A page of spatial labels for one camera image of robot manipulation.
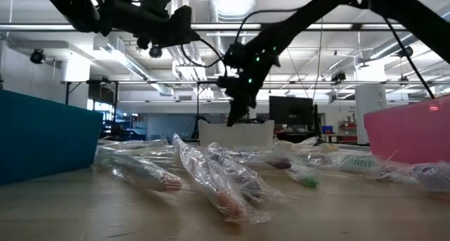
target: wooden table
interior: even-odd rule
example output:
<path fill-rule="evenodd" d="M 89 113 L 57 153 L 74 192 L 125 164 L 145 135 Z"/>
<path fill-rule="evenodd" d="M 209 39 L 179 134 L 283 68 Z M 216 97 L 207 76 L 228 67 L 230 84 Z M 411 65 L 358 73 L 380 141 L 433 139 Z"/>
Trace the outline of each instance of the wooden table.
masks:
<path fill-rule="evenodd" d="M 450 204 L 419 189 L 321 176 L 318 190 L 264 177 L 296 198 L 268 223 L 235 226 L 200 193 L 157 194 L 81 170 L 0 187 L 0 240 L 450 240 Z"/>

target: monitor screen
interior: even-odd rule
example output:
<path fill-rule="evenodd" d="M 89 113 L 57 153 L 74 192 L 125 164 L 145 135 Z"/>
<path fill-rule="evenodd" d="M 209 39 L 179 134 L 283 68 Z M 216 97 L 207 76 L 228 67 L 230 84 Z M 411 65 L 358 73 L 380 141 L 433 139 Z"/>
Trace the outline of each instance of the monitor screen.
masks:
<path fill-rule="evenodd" d="M 310 98 L 269 97 L 269 119 L 276 124 L 312 126 L 313 101 Z"/>

